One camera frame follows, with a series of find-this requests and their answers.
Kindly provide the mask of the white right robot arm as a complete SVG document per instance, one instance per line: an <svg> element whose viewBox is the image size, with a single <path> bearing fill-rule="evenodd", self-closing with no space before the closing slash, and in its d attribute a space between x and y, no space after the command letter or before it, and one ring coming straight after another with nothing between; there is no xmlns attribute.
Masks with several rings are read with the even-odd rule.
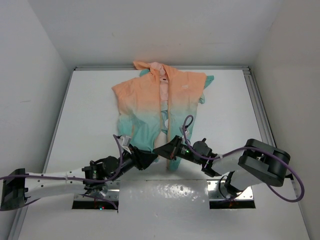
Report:
<svg viewBox="0 0 320 240"><path fill-rule="evenodd" d="M218 155L204 139L189 147L182 137L175 136L155 148L154 153L168 160L184 159L200 165L202 172L212 178L226 176L222 189L231 197L260 183L281 187L291 159L287 152L253 138L244 147Z"/></svg>

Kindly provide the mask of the orange and teal zip jacket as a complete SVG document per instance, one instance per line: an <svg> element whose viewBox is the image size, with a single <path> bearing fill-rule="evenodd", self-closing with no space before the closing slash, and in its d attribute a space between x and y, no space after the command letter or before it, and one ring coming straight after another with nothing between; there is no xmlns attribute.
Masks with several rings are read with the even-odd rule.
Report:
<svg viewBox="0 0 320 240"><path fill-rule="evenodd" d="M119 112L117 130L130 136L132 145L152 151L160 133L168 142L182 136L180 126L188 115L197 115L198 104L205 102L204 89L214 76L158 62L133 65L140 75L112 87Z"/></svg>

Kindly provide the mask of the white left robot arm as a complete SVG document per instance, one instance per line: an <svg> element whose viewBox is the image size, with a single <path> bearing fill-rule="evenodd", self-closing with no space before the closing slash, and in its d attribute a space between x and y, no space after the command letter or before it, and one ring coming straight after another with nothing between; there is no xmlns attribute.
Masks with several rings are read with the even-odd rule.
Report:
<svg viewBox="0 0 320 240"><path fill-rule="evenodd" d="M146 170L157 154L130 146L119 158L108 156L90 161L88 166L50 174L26 172L18 168L1 177L1 211L11 211L30 205L41 198L64 194L102 199L101 192L123 174L136 168Z"/></svg>

